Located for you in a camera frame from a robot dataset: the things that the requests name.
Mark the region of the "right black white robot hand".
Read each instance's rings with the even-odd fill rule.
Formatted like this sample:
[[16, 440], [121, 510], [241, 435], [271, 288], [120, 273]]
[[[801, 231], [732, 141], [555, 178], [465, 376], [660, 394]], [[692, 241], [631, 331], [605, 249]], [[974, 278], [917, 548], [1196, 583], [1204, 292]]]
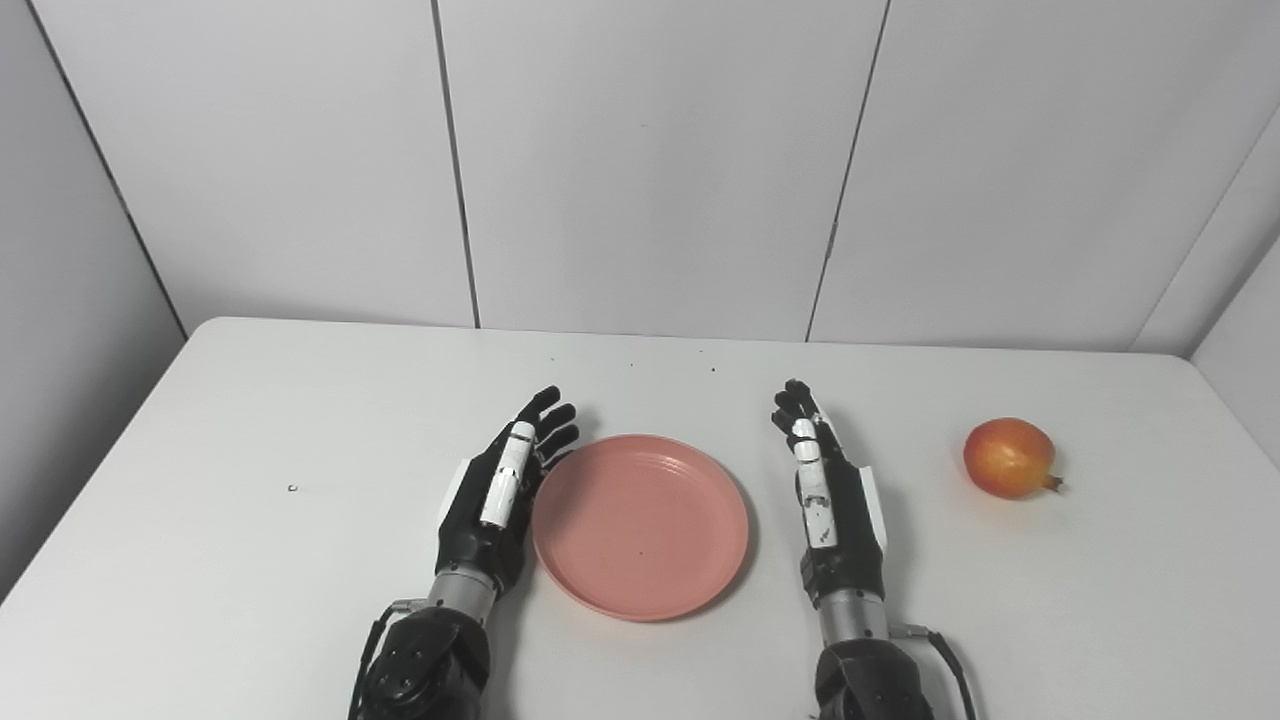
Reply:
[[887, 539], [881, 497], [869, 466], [845, 454], [812, 388], [788, 379], [774, 395], [771, 420], [795, 461], [794, 487], [806, 548], [803, 587], [810, 601], [836, 591], [884, 597]]

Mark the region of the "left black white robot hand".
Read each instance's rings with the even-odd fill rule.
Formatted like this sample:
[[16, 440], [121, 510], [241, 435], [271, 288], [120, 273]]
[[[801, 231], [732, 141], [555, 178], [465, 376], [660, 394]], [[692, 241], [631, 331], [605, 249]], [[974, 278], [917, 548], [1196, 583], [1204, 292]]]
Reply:
[[435, 570], [468, 566], [511, 591], [526, 565], [532, 503], [549, 471], [580, 437], [577, 409], [548, 386], [465, 465], [438, 530]]

